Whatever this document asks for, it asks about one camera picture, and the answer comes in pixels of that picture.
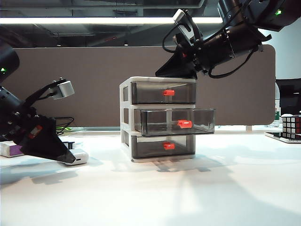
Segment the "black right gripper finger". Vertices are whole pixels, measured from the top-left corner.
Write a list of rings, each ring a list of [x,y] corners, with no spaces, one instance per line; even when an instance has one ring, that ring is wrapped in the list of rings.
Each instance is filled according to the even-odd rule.
[[[176,47],[172,57],[155,72],[156,77],[197,79],[191,55]]]

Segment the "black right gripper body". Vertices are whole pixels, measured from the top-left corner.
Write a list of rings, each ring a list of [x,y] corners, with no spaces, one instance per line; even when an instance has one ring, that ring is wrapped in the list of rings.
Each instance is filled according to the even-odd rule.
[[[198,44],[194,45],[188,41],[182,33],[177,33],[175,35],[175,43],[177,47],[191,55],[194,69],[197,73],[202,72],[206,74],[208,72],[208,69],[206,68],[206,59],[202,56],[202,46],[200,47]]]

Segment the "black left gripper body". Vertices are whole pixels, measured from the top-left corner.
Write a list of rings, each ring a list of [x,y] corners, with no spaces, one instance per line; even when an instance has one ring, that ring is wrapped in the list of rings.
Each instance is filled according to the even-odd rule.
[[[34,147],[34,143],[28,137],[36,123],[33,118],[36,109],[33,102],[11,103],[0,102],[0,140],[13,141],[23,147]]]

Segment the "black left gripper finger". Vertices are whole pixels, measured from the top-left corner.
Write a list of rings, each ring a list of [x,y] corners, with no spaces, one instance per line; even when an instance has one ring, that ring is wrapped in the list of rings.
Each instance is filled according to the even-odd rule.
[[[30,156],[73,163],[76,158],[56,134],[53,118],[33,117],[24,126],[21,151]]]

